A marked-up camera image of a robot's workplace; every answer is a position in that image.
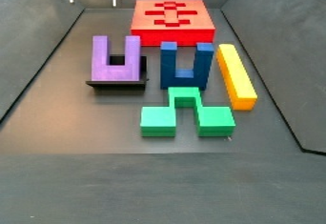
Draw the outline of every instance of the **green block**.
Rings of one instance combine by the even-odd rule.
[[[199,136],[230,136],[235,127],[230,107],[204,107],[199,88],[168,88],[168,107],[143,107],[141,136],[176,135],[176,108],[192,107]]]
[[[202,105],[199,88],[168,88],[170,107],[198,107]]]
[[[199,136],[230,136],[235,128],[230,107],[200,107],[196,113]]]
[[[176,135],[176,110],[170,107],[143,107],[141,136]]]

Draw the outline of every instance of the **toy block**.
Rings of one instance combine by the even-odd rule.
[[[198,43],[194,69],[176,69],[176,42],[160,45],[160,89],[168,87],[199,87],[206,90],[214,47],[210,43]]]
[[[219,46],[216,60],[230,95],[231,107],[236,111],[250,111],[256,104],[258,95],[234,45]]]
[[[93,87],[145,86],[147,58],[140,57],[140,37],[124,38],[124,55],[109,55],[107,36],[93,37],[92,81]]]
[[[199,88],[168,88],[168,107],[143,107],[141,136],[176,135],[176,108],[192,107],[199,136],[228,136],[235,123],[228,107],[204,107]]]
[[[228,136],[232,134],[235,123],[230,107],[199,107],[196,116],[199,136]]]
[[[175,136],[175,109],[171,107],[143,107],[140,128],[143,136]]]
[[[212,43],[215,27],[203,0],[137,0],[129,28],[141,46],[176,41],[180,46]]]

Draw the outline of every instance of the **red block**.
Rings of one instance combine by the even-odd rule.
[[[203,0],[137,0],[129,31],[141,46],[160,46],[162,41],[196,46],[212,43],[215,27]]]

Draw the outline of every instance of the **purple u-shaped block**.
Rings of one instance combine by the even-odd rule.
[[[93,36],[92,81],[139,81],[140,36],[124,38],[124,65],[109,64],[109,39]]]

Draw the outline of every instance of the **gray floor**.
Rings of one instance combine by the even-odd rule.
[[[144,93],[95,92],[85,85],[91,78],[92,36],[109,35],[112,53],[123,53],[132,12],[85,10],[1,124],[0,153],[298,153],[284,121],[219,10],[210,11],[218,29],[215,46],[234,43],[238,47],[258,92],[255,109],[234,112],[236,128],[231,138],[199,138],[191,109],[176,112],[176,138],[141,137],[141,107],[167,104],[167,92],[159,90],[159,48],[143,48],[149,78]],[[194,50],[179,49],[180,67],[192,66]],[[203,103],[230,104],[215,59]]]
[[[259,101],[252,112],[234,114],[231,140],[199,140],[190,110],[178,111],[175,140],[141,139],[141,106],[166,103],[157,49],[143,50],[149,58],[144,94],[95,93],[84,84],[92,35],[109,34],[120,52],[131,13],[83,14],[1,125],[0,223],[323,223],[325,156],[299,152],[246,56]],[[216,44],[234,42],[239,48],[220,11],[211,16]],[[179,59],[191,55],[184,48]],[[215,64],[203,101],[228,103]]]
[[[0,157],[0,223],[320,224],[326,161],[312,154]]]

